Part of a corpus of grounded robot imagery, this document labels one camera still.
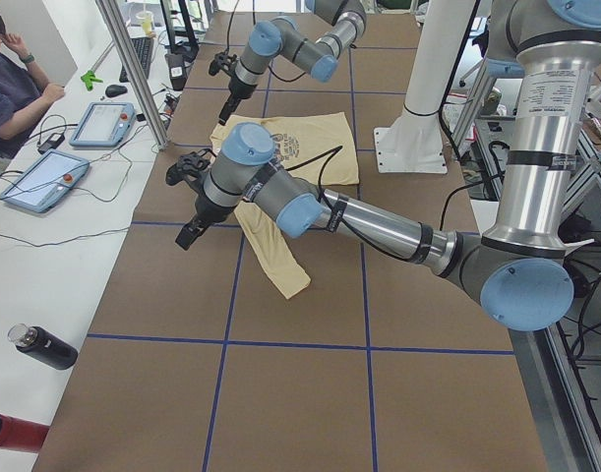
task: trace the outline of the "white desk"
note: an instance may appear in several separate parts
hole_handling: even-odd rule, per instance
[[[114,48],[95,71],[97,77],[104,79],[103,84],[94,84],[94,90],[87,91],[80,80],[80,75],[91,67],[107,43],[108,38],[94,49],[89,62],[66,85],[66,96],[53,105],[47,116],[57,113],[69,123],[77,123],[90,102],[100,101],[105,88],[118,83],[121,64]],[[162,89],[161,83],[170,84],[163,56],[162,47],[158,47],[150,70],[151,92]],[[128,93],[114,101],[131,101],[136,106],[131,85],[125,85]],[[164,93],[155,98],[160,105]],[[60,123],[61,119],[50,118],[44,128]],[[126,139],[142,125],[133,126]],[[72,129],[69,129],[67,142],[60,149],[88,160],[105,153],[72,149],[68,145],[71,135]],[[122,151],[133,164],[125,185],[112,203],[101,203],[86,192],[73,191],[47,214],[35,215],[0,202],[0,233],[45,243],[128,227],[157,151],[149,128],[144,128]],[[24,170],[38,157],[35,143],[29,143],[8,170]],[[80,187],[109,199],[116,193],[127,167],[128,162],[115,152],[109,160],[93,163]],[[0,192],[8,185],[0,181]],[[41,325],[81,348],[125,234],[120,232],[46,248],[0,238],[0,413],[51,423],[72,369],[56,371],[17,352],[7,340],[7,331],[16,323]],[[35,454],[0,449],[0,472],[29,471],[36,458]]]

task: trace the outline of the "man's hand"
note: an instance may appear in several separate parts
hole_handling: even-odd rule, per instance
[[[49,104],[53,104],[62,98],[64,94],[65,91],[63,87],[56,86],[55,84],[49,84],[42,92],[42,98],[44,98]]]
[[[18,54],[18,57],[21,59],[25,59],[30,54],[27,45],[19,34],[5,34],[3,36],[3,44]]]

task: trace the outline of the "computer mouse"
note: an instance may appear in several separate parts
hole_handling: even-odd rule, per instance
[[[127,93],[127,87],[125,86],[112,84],[111,86],[107,86],[105,89],[105,96],[108,98],[114,98],[115,96],[122,95],[123,93]]]

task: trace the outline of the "blue tablet case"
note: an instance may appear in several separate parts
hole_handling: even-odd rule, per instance
[[[125,138],[135,119],[132,103],[93,102],[69,143],[75,148],[114,148]]]
[[[75,187],[89,166],[87,159],[50,149],[5,189],[0,199],[16,207],[44,213]]]

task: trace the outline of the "blue joint cap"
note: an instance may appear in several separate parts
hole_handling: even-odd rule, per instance
[[[566,22],[601,30],[601,0],[547,0],[547,3]]]
[[[276,17],[275,20],[286,21],[291,25],[292,28],[294,28],[296,31],[298,31],[298,23],[292,17],[289,17],[287,15],[282,15],[280,17]]]
[[[282,47],[282,34],[271,22],[258,22],[250,34],[248,43],[258,55],[270,57]]]
[[[486,70],[495,79],[522,79],[525,70],[517,62],[486,58]]]
[[[276,225],[292,238],[301,236],[322,214],[322,206],[311,194],[293,199],[278,214]]]
[[[497,269],[480,296],[486,313],[510,329],[543,329],[562,318],[573,301],[567,271],[548,259],[521,259]]]
[[[221,145],[221,152],[243,165],[263,165],[273,156],[275,146],[268,130],[256,123],[239,123]]]
[[[311,68],[311,77],[320,82],[328,82],[336,69],[337,60],[334,56],[324,56]]]

